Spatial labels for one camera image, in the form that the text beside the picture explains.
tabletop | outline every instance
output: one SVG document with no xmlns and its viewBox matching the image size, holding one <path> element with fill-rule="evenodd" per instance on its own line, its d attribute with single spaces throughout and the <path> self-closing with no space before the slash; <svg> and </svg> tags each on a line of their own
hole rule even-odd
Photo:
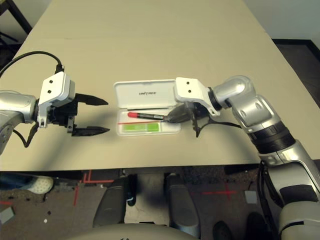
<svg viewBox="0 0 320 240">
<path fill-rule="evenodd" d="M 38 130 L 29 148 L 14 134 L 0 156 L 3 171 L 258 163 L 246 134 L 230 126 L 207 126 L 199 138 L 190 122 L 178 134 L 117 135 L 115 82 L 176 77 L 208 87 L 234 75 L 250 77 L 310 156 L 320 158 L 318 106 L 241 0 L 52 0 L 17 56 L 36 50 L 61 59 L 77 93 L 109 102 L 79 104 L 78 127 L 111 130 L 71 137 L 51 124 Z M 55 66 L 45 55 L 24 58 L 5 72 L 0 89 L 39 97 Z M 218 120 L 236 122 L 230 109 Z M 16 129 L 27 137 L 30 128 Z"/>
</svg>

wall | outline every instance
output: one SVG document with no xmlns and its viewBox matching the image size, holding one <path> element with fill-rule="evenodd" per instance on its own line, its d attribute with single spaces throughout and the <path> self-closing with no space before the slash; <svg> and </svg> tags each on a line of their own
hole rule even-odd
<svg viewBox="0 0 320 240">
<path fill-rule="evenodd" d="M 311 40 L 320 49 L 320 31 L 313 34 Z"/>
<path fill-rule="evenodd" d="M 320 0 L 244 0 L 273 39 L 312 39 L 320 48 Z"/>
<path fill-rule="evenodd" d="M 33 27 L 40 19 L 41 15 L 45 12 L 51 0 L 13 0 L 17 7 L 20 9 L 29 24 Z M 19 23 L 7 10 L 0 16 L 0 31 L 8 34 L 21 43 L 26 39 L 27 34 L 21 28 Z M 3 38 L 7 43 L 12 43 L 7 38 Z"/>
<path fill-rule="evenodd" d="M 31 26 L 34 26 L 51 0 L 14 0 L 14 2 Z M 311 39 L 320 48 L 320 0 L 244 0 L 244 2 L 271 38 Z M 19 39 L 20 42 L 27 36 L 8 11 L 0 16 L 0 30 Z"/>
</svg>

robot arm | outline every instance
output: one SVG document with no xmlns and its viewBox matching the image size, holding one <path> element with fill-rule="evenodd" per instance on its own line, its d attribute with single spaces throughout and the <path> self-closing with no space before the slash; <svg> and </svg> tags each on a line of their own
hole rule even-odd
<svg viewBox="0 0 320 240">
<path fill-rule="evenodd" d="M 318 202 L 320 177 L 314 161 L 293 138 L 270 103 L 256 94 L 245 76 L 234 76 L 213 89 L 214 100 L 232 113 L 267 167 L 267 184 L 280 206 L 298 201 Z"/>
<path fill-rule="evenodd" d="M 179 102 L 199 103 L 211 118 L 219 115 L 222 108 L 232 108 L 234 117 L 258 150 L 261 159 L 258 178 L 265 180 L 274 202 L 284 207 L 277 232 L 267 200 L 260 195 L 262 210 L 274 237 L 279 234 L 282 239 L 318 239 L 320 218 L 312 214 L 320 211 L 317 166 L 270 103 L 256 94 L 251 80 L 246 76 L 234 76 L 211 89 L 197 79 L 177 78 L 174 88 Z M 264 182 L 258 180 L 258 186 L 263 188 Z"/>
<path fill-rule="evenodd" d="M 109 131 L 99 126 L 77 128 L 75 116 L 80 102 L 94 106 L 108 104 L 95 96 L 76 93 L 75 83 L 63 71 L 43 81 L 39 100 L 15 91 L 0 91 L 0 155 L 20 123 L 35 122 L 28 140 L 22 140 L 26 148 L 38 127 L 46 128 L 48 124 L 64 126 L 72 136 L 93 136 Z"/>
</svg>

marker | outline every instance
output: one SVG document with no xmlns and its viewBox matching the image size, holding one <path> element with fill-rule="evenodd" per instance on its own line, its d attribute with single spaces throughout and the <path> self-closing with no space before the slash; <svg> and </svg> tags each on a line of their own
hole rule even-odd
<svg viewBox="0 0 320 240">
<path fill-rule="evenodd" d="M 129 118 L 136 118 L 136 119 L 152 119 L 152 120 L 164 120 L 164 115 L 154 115 L 148 113 L 138 113 L 138 112 L 128 112 Z"/>
</svg>

black cable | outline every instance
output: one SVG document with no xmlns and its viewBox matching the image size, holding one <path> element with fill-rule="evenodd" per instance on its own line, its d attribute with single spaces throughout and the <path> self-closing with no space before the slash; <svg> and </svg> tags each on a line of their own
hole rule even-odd
<svg viewBox="0 0 320 240">
<path fill-rule="evenodd" d="M 30 51 L 30 52 L 27 52 L 25 54 L 22 54 L 20 56 L 17 56 L 16 58 L 12 59 L 7 65 L 5 65 L 1 71 L 0 71 L 0 78 L 1 76 L 4 74 L 4 72 L 11 66 L 13 65 L 14 63 L 16 63 L 17 61 L 27 57 L 27 56 L 30 56 L 30 55 L 35 55 L 35 54 L 44 54 L 44 55 L 48 55 L 52 58 L 54 58 L 56 61 L 57 61 L 57 65 L 56 65 L 56 69 L 55 69 L 55 73 L 58 73 L 58 72 L 61 72 L 63 71 L 63 65 L 60 61 L 59 58 L 57 58 L 55 55 L 53 55 L 52 53 L 49 53 L 49 52 L 46 52 L 46 51 Z"/>
<path fill-rule="evenodd" d="M 27 141 L 25 140 L 24 136 L 22 136 L 22 134 L 20 132 L 18 132 L 17 130 L 13 130 L 13 132 L 15 134 L 17 134 L 17 136 L 21 139 L 22 143 L 23 143 L 23 146 L 25 148 L 29 147 L 30 143 L 31 143 L 31 140 L 32 138 L 34 137 L 34 135 L 36 134 L 36 132 L 38 131 L 38 127 L 39 127 L 39 123 L 38 122 L 35 122 L 35 125 L 32 126 L 31 130 L 30 130 L 30 133 L 29 133 L 29 136 L 28 136 L 28 139 Z"/>
<path fill-rule="evenodd" d="M 204 124 L 202 127 L 198 127 L 197 128 L 197 130 L 195 131 L 196 132 L 196 137 L 199 137 L 201 130 L 204 129 L 205 126 L 208 126 L 210 124 L 220 124 L 220 125 L 236 127 L 236 128 L 241 129 L 241 126 L 238 125 L 238 124 L 235 124 L 235 123 L 232 123 L 232 122 L 228 122 L 228 121 L 215 121 L 215 120 L 209 118 L 209 121 L 206 124 Z"/>
<path fill-rule="evenodd" d="M 272 216 L 272 212 L 270 210 L 268 201 L 266 199 L 266 194 L 265 194 L 264 171 L 265 171 L 265 163 L 264 163 L 264 161 L 261 161 L 260 165 L 259 165 L 259 169 L 258 169 L 258 174 L 257 174 L 256 190 L 258 192 L 262 212 L 263 212 L 264 218 L 266 220 L 266 223 L 268 224 L 268 226 L 271 229 L 273 239 L 277 240 L 278 239 L 278 229 L 276 227 L 276 224 L 275 224 L 274 218 Z"/>
<path fill-rule="evenodd" d="M 251 185 L 254 183 L 254 181 L 250 181 L 249 186 L 248 186 L 248 191 L 250 190 Z"/>
</svg>

